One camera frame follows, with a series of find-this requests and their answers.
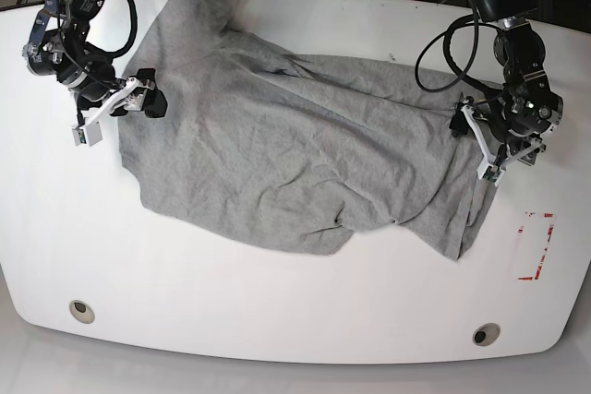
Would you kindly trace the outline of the grey t-shirt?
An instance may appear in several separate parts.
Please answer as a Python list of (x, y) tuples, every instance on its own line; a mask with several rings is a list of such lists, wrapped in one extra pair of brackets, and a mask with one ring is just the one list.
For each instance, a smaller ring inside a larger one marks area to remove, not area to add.
[(224, 0), (169, 0), (127, 65), (169, 103), (118, 121), (146, 209), (289, 253), (391, 224), (451, 260), (472, 246), (496, 189), (449, 128), (470, 87), (428, 94), (410, 66), (290, 54), (231, 20)]

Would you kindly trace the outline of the red tape rectangle marking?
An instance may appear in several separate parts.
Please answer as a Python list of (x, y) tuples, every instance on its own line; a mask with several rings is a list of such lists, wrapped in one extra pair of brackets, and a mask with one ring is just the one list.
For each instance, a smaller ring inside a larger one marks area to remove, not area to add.
[(513, 255), (513, 275), (518, 281), (537, 281), (549, 249), (555, 215), (527, 212), (520, 223)]

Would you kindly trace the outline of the right table grommet hole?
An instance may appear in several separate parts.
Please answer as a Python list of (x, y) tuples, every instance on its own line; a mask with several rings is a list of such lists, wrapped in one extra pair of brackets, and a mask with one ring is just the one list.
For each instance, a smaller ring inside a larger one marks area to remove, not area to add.
[(478, 328), (472, 337), (476, 346), (487, 347), (494, 343), (501, 334), (501, 327), (496, 323), (488, 323)]

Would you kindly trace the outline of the table grommet hole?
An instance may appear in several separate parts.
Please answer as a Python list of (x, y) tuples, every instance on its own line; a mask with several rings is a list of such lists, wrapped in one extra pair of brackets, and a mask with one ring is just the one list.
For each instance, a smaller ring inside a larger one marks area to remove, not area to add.
[(92, 308), (82, 301), (72, 301), (69, 304), (69, 311), (72, 317), (82, 324), (89, 325), (95, 320), (95, 314)]
[(496, 323), (488, 323), (478, 328), (472, 337), (476, 346), (487, 347), (494, 343), (501, 334), (501, 327)]

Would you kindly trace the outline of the left table grommet hole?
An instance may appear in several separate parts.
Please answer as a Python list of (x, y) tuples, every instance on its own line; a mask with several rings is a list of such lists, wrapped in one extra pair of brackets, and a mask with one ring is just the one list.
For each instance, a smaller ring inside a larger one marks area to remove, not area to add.
[(82, 324), (89, 325), (95, 320), (95, 314), (92, 308), (82, 301), (72, 301), (69, 304), (69, 311), (72, 317)]

